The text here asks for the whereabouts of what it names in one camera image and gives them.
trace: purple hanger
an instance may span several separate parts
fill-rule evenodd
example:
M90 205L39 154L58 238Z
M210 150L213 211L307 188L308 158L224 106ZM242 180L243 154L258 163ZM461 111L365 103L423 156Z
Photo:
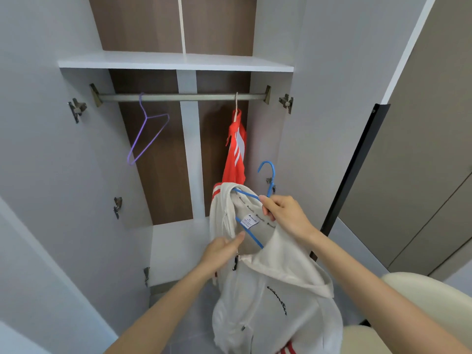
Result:
M145 109L144 109L144 107L143 107L143 105L142 105L142 103L141 103L141 97L143 96L143 94L144 94L144 93L141 93L141 94L139 95L139 106L141 107L141 109L142 109L143 112L145 113L145 122L143 123L143 126L142 126L141 129L139 130L138 136L136 137L136 140L134 141L133 146L131 147L131 150L129 151L128 158L127 158L127 162L128 162L129 165L133 165L133 164L136 162L136 160L138 160L139 157L146 151L146 149L149 148L149 146L152 144L152 142L154 142L154 141L156 140L156 138L159 136L159 134L161 134L162 129L164 129L164 127L167 125L167 123L169 122L169 119L170 119L170 118L169 118L169 114L167 114L167 113L166 113L166 114L159 114L158 116L151 116L151 117L148 117L148 116L147 116L147 113L146 113L146 111L145 111ZM139 136L141 135L141 132L143 131L143 129L144 129L145 125L146 125L147 120L148 120L148 119L152 119L152 118L163 117L163 116L167 116L167 122L166 122L166 123L162 126L162 128L157 132L157 134L156 134L156 136L154 137L154 139L152 139L152 140L149 142L149 144L145 147L145 149L144 149L143 151L141 151L141 154L139 154L139 155L134 159L133 162L129 162L129 157L130 157L131 154L133 153L134 146L136 145L136 143L137 143L137 141L138 141L138 139L139 139Z

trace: chair backrest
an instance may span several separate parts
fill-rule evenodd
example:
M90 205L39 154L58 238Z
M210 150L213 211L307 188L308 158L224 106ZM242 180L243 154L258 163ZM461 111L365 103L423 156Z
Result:
M416 273L389 273L382 279L472 350L472 298Z

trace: white shelf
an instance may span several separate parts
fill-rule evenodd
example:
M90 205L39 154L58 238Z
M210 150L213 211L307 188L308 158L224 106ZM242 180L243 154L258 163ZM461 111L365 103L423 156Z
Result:
M246 56L101 51L60 59L60 68L188 69L202 71L293 72L282 65Z

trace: grey floor tile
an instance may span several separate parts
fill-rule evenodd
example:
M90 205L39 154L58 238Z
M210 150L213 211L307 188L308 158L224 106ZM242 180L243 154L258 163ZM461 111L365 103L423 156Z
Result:
M223 351L215 345L213 333L207 333L191 339L171 344L171 354L222 354Z
M210 282L207 283L199 293L196 301L190 307L187 314L182 318L174 330L174 334L169 343L174 343L183 339L188 339L204 333L213 334L211 318L213 309L220 297L217 287Z

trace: clothes rail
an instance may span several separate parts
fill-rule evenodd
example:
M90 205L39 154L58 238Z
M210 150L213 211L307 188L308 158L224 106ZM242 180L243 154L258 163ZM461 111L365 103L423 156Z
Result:
M97 106L103 102L138 102L139 94L101 94L95 85L90 84L90 89ZM181 102L181 101L235 101L235 93L227 94L143 94L143 102ZM267 86L265 93L237 94L238 101L264 101L266 104L270 100L270 86Z

